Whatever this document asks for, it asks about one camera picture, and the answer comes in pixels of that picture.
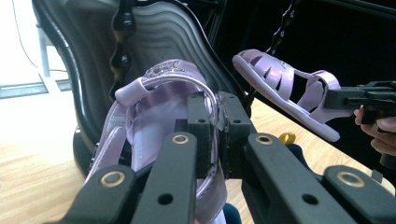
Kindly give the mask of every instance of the wooden floor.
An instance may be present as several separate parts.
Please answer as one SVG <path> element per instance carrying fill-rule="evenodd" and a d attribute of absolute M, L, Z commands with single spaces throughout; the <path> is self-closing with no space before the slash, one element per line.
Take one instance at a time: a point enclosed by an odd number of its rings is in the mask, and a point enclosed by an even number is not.
<path fill-rule="evenodd" d="M 256 101 L 252 120 L 261 133 L 297 135 L 319 174 L 345 164 L 370 171 L 312 133 Z M 72 152 L 77 126 L 70 91 L 0 101 L 0 223 L 43 223 L 61 218 L 83 184 Z M 229 202 L 253 223 L 239 181 L 228 181 Z M 387 188 L 394 192 L 394 187 Z"/>

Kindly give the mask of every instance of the black cable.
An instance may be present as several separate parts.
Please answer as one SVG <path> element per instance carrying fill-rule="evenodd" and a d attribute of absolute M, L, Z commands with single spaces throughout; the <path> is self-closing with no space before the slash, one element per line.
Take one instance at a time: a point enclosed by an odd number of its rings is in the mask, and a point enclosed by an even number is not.
<path fill-rule="evenodd" d="M 29 62 L 32 64 L 33 67 L 38 68 L 37 65 L 35 65 L 35 63 L 32 61 L 32 59 L 29 57 L 29 55 L 26 52 L 26 49 L 24 48 L 23 44 L 22 44 L 22 40 L 21 40 L 21 33 L 20 33 L 20 27 L 18 25 L 18 20 L 17 20 L 17 13 L 15 10 L 15 4 L 14 4 L 14 0 L 11 1 L 12 2 L 12 10 L 14 12 L 14 21 L 15 24 L 17 26 L 17 33 L 18 33 L 18 39 L 20 40 L 20 45 L 22 47 L 23 53 L 25 54 L 26 58 L 29 60 Z M 67 72 L 66 70 L 63 69 L 50 69 L 51 72 Z"/>

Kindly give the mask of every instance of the sandal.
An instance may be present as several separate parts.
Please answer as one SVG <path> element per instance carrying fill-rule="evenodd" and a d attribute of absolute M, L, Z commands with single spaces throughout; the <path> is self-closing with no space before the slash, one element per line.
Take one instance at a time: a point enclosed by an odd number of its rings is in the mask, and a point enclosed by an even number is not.
<path fill-rule="evenodd" d="M 166 135 L 175 132 L 177 119 L 186 119 L 187 97 L 203 91 L 211 117 L 212 167 L 197 180 L 195 218 L 200 223 L 221 223 L 227 189 L 219 165 L 218 103 L 193 63 L 169 60 L 150 68 L 145 75 L 116 91 L 88 179 L 96 171 L 119 163 L 125 140 L 132 146 L 131 168 L 137 172 L 156 160 Z"/>
<path fill-rule="evenodd" d="M 233 66 L 261 95 L 279 106 L 323 139 L 335 142 L 339 133 L 325 124 L 331 119 L 349 117 L 350 111 L 323 107 L 327 90 L 341 89 L 338 80 L 329 72 L 309 74 L 261 52 L 248 49 L 233 57 Z M 294 76 L 307 79 L 305 93 L 295 104 L 290 100 Z"/>

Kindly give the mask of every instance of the yellow object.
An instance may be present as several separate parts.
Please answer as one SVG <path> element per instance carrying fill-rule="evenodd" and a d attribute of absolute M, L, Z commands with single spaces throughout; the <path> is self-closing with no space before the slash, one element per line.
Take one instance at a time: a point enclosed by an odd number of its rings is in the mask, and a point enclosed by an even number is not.
<path fill-rule="evenodd" d="M 296 140 L 296 135 L 294 133 L 282 133 L 279 139 L 283 144 L 291 145 Z"/>

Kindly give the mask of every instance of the human hand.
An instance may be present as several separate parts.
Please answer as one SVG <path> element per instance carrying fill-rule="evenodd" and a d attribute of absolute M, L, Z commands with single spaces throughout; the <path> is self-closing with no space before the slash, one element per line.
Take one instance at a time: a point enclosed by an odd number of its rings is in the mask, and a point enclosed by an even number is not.
<path fill-rule="evenodd" d="M 361 124 L 363 108 L 355 110 L 355 123 L 374 139 L 371 146 L 380 153 L 396 156 L 396 117 L 378 119 L 375 124 Z M 379 133 L 378 127 L 387 133 Z"/>

